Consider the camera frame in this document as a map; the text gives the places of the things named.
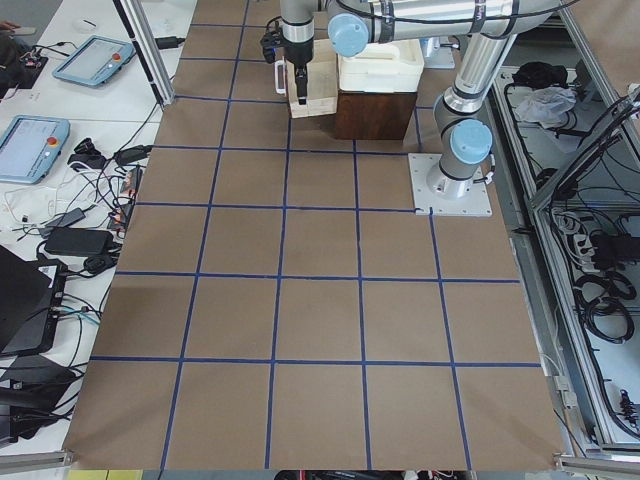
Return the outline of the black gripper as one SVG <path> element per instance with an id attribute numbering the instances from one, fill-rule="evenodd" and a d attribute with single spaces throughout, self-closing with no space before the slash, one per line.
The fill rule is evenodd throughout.
<path id="1" fill-rule="evenodd" d="M 276 61 L 276 50 L 282 48 L 284 58 L 295 67 L 297 101 L 307 104 L 308 72 L 306 65 L 313 59 L 314 19 L 303 22 L 289 22 L 281 16 L 274 17 L 265 25 L 260 40 L 264 60 L 268 64 Z"/>

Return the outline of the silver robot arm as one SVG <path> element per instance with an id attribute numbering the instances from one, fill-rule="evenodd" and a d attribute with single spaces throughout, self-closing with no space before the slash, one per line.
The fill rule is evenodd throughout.
<path id="1" fill-rule="evenodd" d="M 314 15 L 328 15 L 336 53 L 353 57 L 373 43 L 466 35 L 469 43 L 454 83 L 435 107 L 440 131 L 473 117 L 516 37 L 557 11 L 565 1 L 283 1 L 260 40 L 267 63 L 276 51 L 294 67 L 296 92 L 307 98 L 307 66 L 314 55 Z"/>

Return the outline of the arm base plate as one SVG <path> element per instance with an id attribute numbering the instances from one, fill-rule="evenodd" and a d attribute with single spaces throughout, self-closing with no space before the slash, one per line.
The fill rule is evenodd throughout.
<path id="1" fill-rule="evenodd" d="M 488 188 L 477 166 L 467 180 L 452 180 L 440 169 L 441 154 L 408 155 L 414 212 L 422 216 L 490 217 Z"/>

